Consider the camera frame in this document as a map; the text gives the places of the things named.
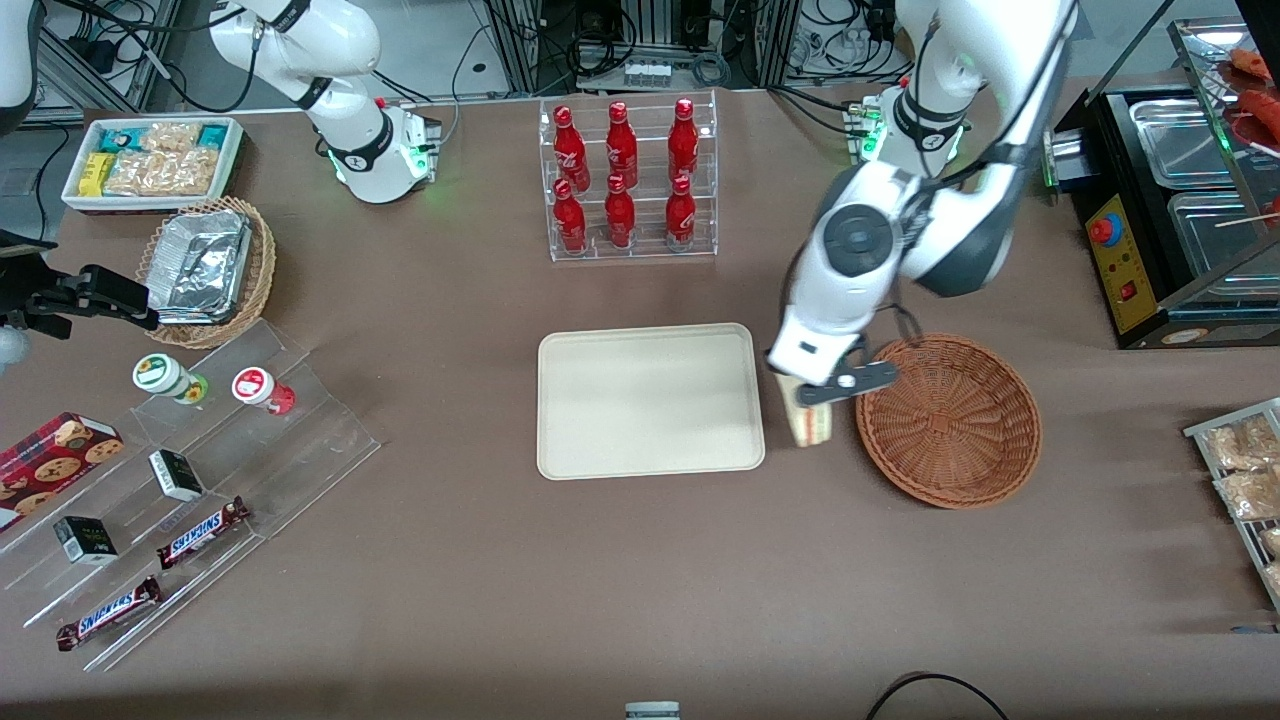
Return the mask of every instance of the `snickers bar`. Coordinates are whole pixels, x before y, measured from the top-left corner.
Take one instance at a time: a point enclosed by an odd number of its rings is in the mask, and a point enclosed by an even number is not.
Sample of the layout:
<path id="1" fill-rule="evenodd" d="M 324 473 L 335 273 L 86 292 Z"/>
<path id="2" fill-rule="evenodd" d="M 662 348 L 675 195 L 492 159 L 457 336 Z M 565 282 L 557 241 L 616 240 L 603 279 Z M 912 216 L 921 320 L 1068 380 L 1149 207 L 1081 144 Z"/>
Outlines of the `snickers bar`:
<path id="1" fill-rule="evenodd" d="M 219 507 L 218 512 L 214 512 L 195 528 L 182 533 L 168 547 L 157 550 L 156 555 L 160 556 L 160 566 L 168 570 L 182 562 L 187 556 L 195 553 L 209 543 L 209 541 L 225 533 L 232 525 L 244 518 L 248 518 L 248 507 L 244 507 L 244 501 L 237 495 L 236 500 Z"/>
<path id="2" fill-rule="evenodd" d="M 164 597 L 160 593 L 160 584 L 155 577 L 142 580 L 142 584 L 133 591 L 122 594 L 111 602 L 99 607 L 91 615 L 86 615 L 79 623 L 68 623 L 58 630 L 58 650 L 67 652 L 87 641 L 93 633 L 120 621 L 125 615 L 151 603 L 159 603 Z"/>

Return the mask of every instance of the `acrylic display stand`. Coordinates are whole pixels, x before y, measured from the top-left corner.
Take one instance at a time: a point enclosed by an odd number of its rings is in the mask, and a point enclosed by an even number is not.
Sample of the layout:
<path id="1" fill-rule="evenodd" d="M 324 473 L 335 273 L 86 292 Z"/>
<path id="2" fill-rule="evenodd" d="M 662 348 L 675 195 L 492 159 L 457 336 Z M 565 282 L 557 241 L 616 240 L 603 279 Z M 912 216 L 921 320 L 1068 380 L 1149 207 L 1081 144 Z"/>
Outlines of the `acrylic display stand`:
<path id="1" fill-rule="evenodd" d="M 1276 416 L 1277 411 L 1280 411 L 1280 398 L 1268 400 L 1183 430 L 1184 436 L 1196 441 L 1196 447 L 1199 450 L 1201 457 L 1204 459 L 1204 464 L 1208 466 L 1208 471 L 1213 477 L 1213 488 L 1219 491 L 1220 497 L 1222 497 L 1222 478 L 1225 478 L 1230 471 L 1222 470 L 1219 466 L 1217 460 L 1215 460 L 1213 454 L 1210 452 L 1208 445 L 1206 443 L 1208 430 L 1225 425 L 1233 425 L 1240 420 L 1262 415 L 1266 418 L 1267 424 L 1271 425 L 1271 432 L 1275 433 L 1276 437 L 1280 437 L 1280 420 L 1277 420 Z M 1228 515 L 1231 516 L 1235 529 L 1240 532 L 1240 538 L 1244 541 L 1244 548 L 1249 552 L 1249 559 L 1253 560 L 1253 568 L 1261 577 L 1262 568 L 1270 562 L 1275 562 L 1277 559 L 1272 557 L 1271 553 L 1267 552 L 1266 546 L 1262 544 L 1262 539 L 1258 536 L 1261 536 L 1263 530 L 1280 525 L 1280 520 L 1240 520 L 1231 515 L 1231 505 L 1226 501 L 1226 497 L 1222 497 L 1222 502 L 1226 503 Z M 1276 611 L 1280 611 L 1280 593 L 1276 593 L 1276 591 L 1266 580 L 1262 582 L 1262 585 L 1267 589 L 1271 605 L 1276 609 Z"/>
<path id="2" fill-rule="evenodd" d="M 698 172 L 692 177 L 691 195 L 698 205 L 694 215 L 694 241 L 685 252 L 672 252 L 667 247 L 667 199 L 671 197 L 671 177 L 667 169 L 667 136 L 675 122 L 676 100 L 694 101 L 694 124 L 698 127 Z M 609 163 L 604 138 L 609 133 L 609 99 L 579 96 L 556 101 L 544 100 L 539 108 L 539 150 L 543 163 L 543 202 L 547 206 L 547 237 L 552 260 L 602 260 L 627 258 L 672 259 L 691 255 L 716 255 L 719 247 L 719 218 L 717 215 L 718 156 L 716 120 L 716 95 L 713 92 L 689 94 L 636 94 L 626 96 L 627 115 L 636 132 L 640 155 L 640 182 L 631 188 L 636 205 L 636 237 L 630 250 L 618 250 L 609 242 L 608 223 L 604 217 L 604 199 L 609 188 Z M 577 196 L 586 213 L 586 254 L 570 255 L 559 240 L 552 206 L 556 196 L 552 183 L 559 177 L 556 164 L 556 123 L 552 110 L 566 105 L 573 111 L 573 124 L 586 143 L 586 165 L 591 172 L 591 187 Z"/>
<path id="3" fill-rule="evenodd" d="M 109 670 L 179 610 L 289 524 L 372 455 L 379 443 L 303 363 L 306 352 L 259 320 L 241 337 L 191 366 L 209 380 L 198 405 L 152 396 L 115 420 L 125 448 L 72 486 L 61 502 L 41 507 L 0 536 L 3 601 L 20 610 L 24 628 L 49 637 L 50 656 L 84 670 Z M 284 415 L 250 407 L 230 395 L 234 374 L 257 365 L 297 392 Z M 205 488 L 195 502 L 164 496 L 147 457 L 159 447 L 191 461 Z M 161 570 L 168 546 L 241 496 L 252 515 L 195 556 Z M 97 518 L 119 557 L 104 566 L 73 565 L 54 536 L 64 515 Z M 155 575 L 164 602 L 138 610 L 70 652 L 55 651 L 58 629 L 93 612 Z"/>

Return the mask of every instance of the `beige tray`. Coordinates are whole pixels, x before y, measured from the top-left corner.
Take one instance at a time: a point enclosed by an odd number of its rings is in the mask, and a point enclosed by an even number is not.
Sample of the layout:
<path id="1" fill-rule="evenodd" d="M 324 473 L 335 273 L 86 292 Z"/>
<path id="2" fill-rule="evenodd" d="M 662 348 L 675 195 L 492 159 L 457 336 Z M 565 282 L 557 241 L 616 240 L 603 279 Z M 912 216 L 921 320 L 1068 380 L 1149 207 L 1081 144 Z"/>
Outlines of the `beige tray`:
<path id="1" fill-rule="evenodd" d="M 750 470 L 763 460 L 755 351 L 742 325 L 543 340 L 538 469 L 548 479 Z"/>

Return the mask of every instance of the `yellow control panel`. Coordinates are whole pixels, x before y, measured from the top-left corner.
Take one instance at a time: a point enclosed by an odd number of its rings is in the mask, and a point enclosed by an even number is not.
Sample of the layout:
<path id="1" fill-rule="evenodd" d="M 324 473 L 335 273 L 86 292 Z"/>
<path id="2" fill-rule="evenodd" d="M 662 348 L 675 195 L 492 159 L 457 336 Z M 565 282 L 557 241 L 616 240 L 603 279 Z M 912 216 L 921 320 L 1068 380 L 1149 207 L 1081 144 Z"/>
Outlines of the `yellow control panel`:
<path id="1" fill-rule="evenodd" d="M 1156 314 L 1156 293 L 1147 279 L 1138 246 L 1129 232 L 1129 218 L 1120 202 L 1112 197 L 1084 225 L 1089 234 L 1089 247 L 1097 260 L 1102 287 L 1106 288 L 1111 316 L 1120 332 L 1126 333 Z"/>

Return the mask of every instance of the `brown wicker basket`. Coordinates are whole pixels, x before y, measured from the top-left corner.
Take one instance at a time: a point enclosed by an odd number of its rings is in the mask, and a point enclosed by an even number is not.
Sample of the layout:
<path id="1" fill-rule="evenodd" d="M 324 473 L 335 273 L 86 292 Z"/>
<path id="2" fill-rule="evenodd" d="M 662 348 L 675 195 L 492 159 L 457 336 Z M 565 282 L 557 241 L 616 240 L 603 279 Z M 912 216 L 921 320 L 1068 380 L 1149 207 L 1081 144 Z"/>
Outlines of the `brown wicker basket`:
<path id="1" fill-rule="evenodd" d="M 160 325 L 148 332 L 154 340 L 168 345 L 179 345 L 188 350 L 209 350 L 237 338 L 247 331 L 266 307 L 266 297 L 271 293 L 271 274 L 275 272 L 275 238 L 271 228 L 262 220 L 262 215 L 248 202 L 236 197 L 219 197 L 191 208 L 178 210 L 180 215 L 196 213 L 214 213 L 218 210 L 236 210 L 244 213 L 253 223 L 253 237 L 250 240 L 248 261 L 244 265 L 244 282 L 241 286 L 241 306 L 228 323 L 221 325 Z M 142 254 L 142 263 L 134 277 L 138 282 L 146 282 L 147 270 L 151 268 L 151 256 L 155 255 L 156 242 L 160 240 L 161 224 L 151 234 Z"/>
<path id="2" fill-rule="evenodd" d="M 892 386 L 859 396 L 854 416 L 876 465 L 911 496 L 950 509 L 1007 500 L 1041 455 L 1039 409 L 1027 383 L 975 342 L 929 333 L 877 355 Z"/>

